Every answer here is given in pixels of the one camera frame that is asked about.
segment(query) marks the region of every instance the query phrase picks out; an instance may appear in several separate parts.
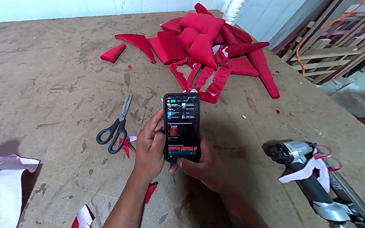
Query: white wall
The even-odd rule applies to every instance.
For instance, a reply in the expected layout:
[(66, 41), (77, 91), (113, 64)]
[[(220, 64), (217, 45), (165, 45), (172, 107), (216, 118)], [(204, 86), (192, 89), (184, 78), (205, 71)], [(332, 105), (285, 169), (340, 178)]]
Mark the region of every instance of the white wall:
[(270, 41), (306, 0), (250, 0), (237, 24), (258, 41)]
[(197, 2), (222, 11), (230, 0), (0, 0), (0, 22), (190, 11)]

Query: scissors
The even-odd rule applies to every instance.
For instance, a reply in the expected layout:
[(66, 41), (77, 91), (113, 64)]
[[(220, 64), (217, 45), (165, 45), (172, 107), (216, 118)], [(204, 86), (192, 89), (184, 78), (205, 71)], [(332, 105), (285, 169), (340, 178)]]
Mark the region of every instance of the scissors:
[[(129, 106), (131, 105), (131, 100), (132, 100), (132, 95), (127, 95), (126, 99), (125, 99), (125, 104), (123, 104), (122, 111), (120, 112), (119, 118), (116, 119), (116, 121), (114, 122), (114, 124), (112, 124), (112, 126), (108, 127), (107, 129), (104, 129), (104, 130), (100, 131), (97, 135), (97, 143), (101, 144), (101, 145), (104, 145), (104, 144), (107, 144), (109, 142), (109, 140), (111, 140), (111, 138), (114, 136), (116, 128), (118, 128), (118, 130), (116, 131), (116, 135), (115, 135), (114, 140), (112, 140), (111, 144), (108, 147), (108, 152), (110, 154), (115, 154), (115, 153), (118, 153), (120, 151), (120, 149), (123, 146), (123, 143), (125, 142), (124, 139), (128, 135), (128, 133), (125, 130), (125, 122), (126, 122), (125, 117), (126, 117), (126, 113), (128, 112)], [(108, 136), (107, 139), (101, 140), (101, 136), (105, 132), (109, 132), (109, 136)], [(112, 147), (118, 141), (119, 135), (121, 133), (123, 134), (123, 140), (120, 143), (119, 147), (116, 150), (113, 150)]]

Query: worktable surface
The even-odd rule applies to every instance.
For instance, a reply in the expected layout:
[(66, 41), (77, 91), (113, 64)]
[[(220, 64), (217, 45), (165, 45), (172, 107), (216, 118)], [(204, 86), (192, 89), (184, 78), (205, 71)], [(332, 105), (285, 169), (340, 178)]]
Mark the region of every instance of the worktable surface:
[[(127, 48), (115, 64), (99, 56), (125, 43), (114, 34), (153, 37), (159, 24), (185, 12), (148, 13), (0, 23), (0, 156), (41, 160), (19, 227), (70, 227), (87, 204), (101, 227), (131, 173), (135, 155), (115, 155), (95, 141), (119, 116), (137, 135), (161, 108), (160, 98), (181, 92), (169, 66)], [(327, 227), (296, 183), (277, 179), (284, 166), (261, 146), (305, 140), (330, 146), (340, 171), (365, 200), (365, 126), (269, 50), (264, 50), (281, 93), (271, 99), (259, 78), (231, 75), (217, 104), (201, 102), (201, 128), (233, 180), (269, 227)], [(217, 194), (168, 164), (145, 206), (142, 227), (227, 227)]]

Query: red fabric strip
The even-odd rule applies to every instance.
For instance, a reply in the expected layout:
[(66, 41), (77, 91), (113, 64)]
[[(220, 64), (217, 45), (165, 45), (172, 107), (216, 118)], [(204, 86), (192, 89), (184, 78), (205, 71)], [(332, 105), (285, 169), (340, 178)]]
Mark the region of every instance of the red fabric strip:
[(266, 56), (262, 49), (255, 50), (246, 55), (249, 59), (250, 63), (256, 68), (256, 70), (260, 73), (260, 79), (266, 87), (268, 93), (271, 98), (278, 99), (280, 97), (280, 93), (278, 91), (277, 86), (274, 83), (274, 79), (272, 77), (271, 71), (268, 68)]
[(130, 34), (130, 33), (116, 34), (115, 38), (124, 40), (126, 42), (129, 42), (129, 43), (135, 45), (149, 57), (152, 64), (156, 63), (155, 56), (153, 55), (152, 49), (150, 48), (150, 44), (144, 35)]

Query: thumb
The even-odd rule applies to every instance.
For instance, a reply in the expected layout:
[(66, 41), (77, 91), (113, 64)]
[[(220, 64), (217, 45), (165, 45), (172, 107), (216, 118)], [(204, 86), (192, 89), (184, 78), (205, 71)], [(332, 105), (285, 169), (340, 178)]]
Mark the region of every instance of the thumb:
[(203, 163), (195, 163), (185, 158), (179, 158), (177, 164), (185, 174), (198, 180), (200, 180), (200, 177), (204, 173)]

